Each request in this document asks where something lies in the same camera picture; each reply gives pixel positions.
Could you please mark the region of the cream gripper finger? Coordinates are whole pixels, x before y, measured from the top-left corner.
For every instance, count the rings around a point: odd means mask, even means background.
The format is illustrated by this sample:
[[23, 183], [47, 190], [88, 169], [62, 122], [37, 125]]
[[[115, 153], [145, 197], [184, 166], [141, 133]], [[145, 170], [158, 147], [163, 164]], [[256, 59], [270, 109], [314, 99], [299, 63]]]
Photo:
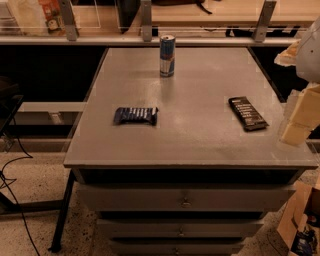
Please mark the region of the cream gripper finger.
[[320, 125], [320, 84], [309, 83], [302, 91], [292, 90], [284, 108], [279, 140], [300, 146]]
[[279, 53], [275, 57], [274, 63], [283, 67], [295, 66], [299, 43], [300, 41], [296, 41]]

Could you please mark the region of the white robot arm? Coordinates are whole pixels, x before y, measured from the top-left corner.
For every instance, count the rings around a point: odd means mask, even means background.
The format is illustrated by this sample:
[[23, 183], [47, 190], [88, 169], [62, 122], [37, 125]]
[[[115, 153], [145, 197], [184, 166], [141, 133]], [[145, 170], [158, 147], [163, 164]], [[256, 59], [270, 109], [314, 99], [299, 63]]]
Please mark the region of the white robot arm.
[[274, 63], [295, 66], [297, 76], [308, 82], [301, 92], [291, 91], [279, 129], [282, 143], [299, 146], [320, 125], [320, 18], [300, 40], [278, 54]]

